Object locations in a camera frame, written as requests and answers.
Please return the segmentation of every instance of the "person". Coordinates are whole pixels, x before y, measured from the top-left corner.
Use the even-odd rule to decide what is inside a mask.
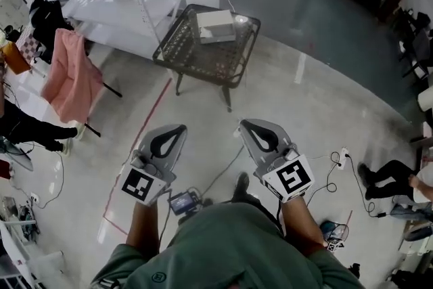
[[[52,152],[61,152],[67,156],[70,153],[70,139],[78,137],[84,130],[77,128],[62,128],[41,122],[19,107],[5,99],[4,91],[5,56],[0,51],[0,136],[14,144],[34,141]],[[56,140],[68,139],[66,143]]]
[[[242,173],[230,203],[184,221],[161,253],[157,204],[136,203],[126,243],[114,249],[91,288],[363,288],[324,248],[302,196],[281,205],[284,237],[248,185]]]
[[[358,166],[358,174],[367,188],[365,199],[382,199],[395,195],[406,195],[416,203],[433,201],[433,165],[429,164],[420,171],[414,171],[398,160],[387,162],[377,172],[373,172],[366,164]],[[384,187],[376,187],[376,183],[392,177],[395,182]]]

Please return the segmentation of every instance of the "pink cloth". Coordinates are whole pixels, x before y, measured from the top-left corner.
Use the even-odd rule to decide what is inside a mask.
[[[86,56],[84,37],[59,28],[55,32],[54,52],[48,80],[41,96],[63,123],[86,123],[90,107],[102,88],[102,73]]]

